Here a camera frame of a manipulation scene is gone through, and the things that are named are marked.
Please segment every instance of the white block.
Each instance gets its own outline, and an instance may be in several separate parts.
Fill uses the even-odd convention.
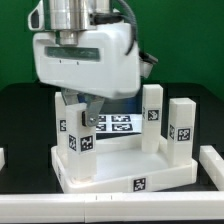
[[[105,200],[98,197],[101,195],[86,195],[88,223],[224,219],[224,194],[220,192],[111,194],[104,195]]]
[[[196,103],[188,98],[171,99],[167,156],[171,166],[191,163]]]
[[[156,153],[161,135],[163,88],[160,85],[145,85],[142,100],[142,151]]]
[[[77,180],[96,174],[96,128],[82,125],[85,110],[84,103],[66,106],[68,169]]]
[[[61,92],[55,94],[56,127],[57,127],[57,153],[62,158],[67,152],[66,110]]]
[[[224,191],[224,160],[222,157],[212,146],[202,146],[199,161],[219,191]]]
[[[0,196],[0,223],[85,222],[83,195]]]
[[[0,148],[0,170],[5,165],[5,157],[4,157],[4,151]]]

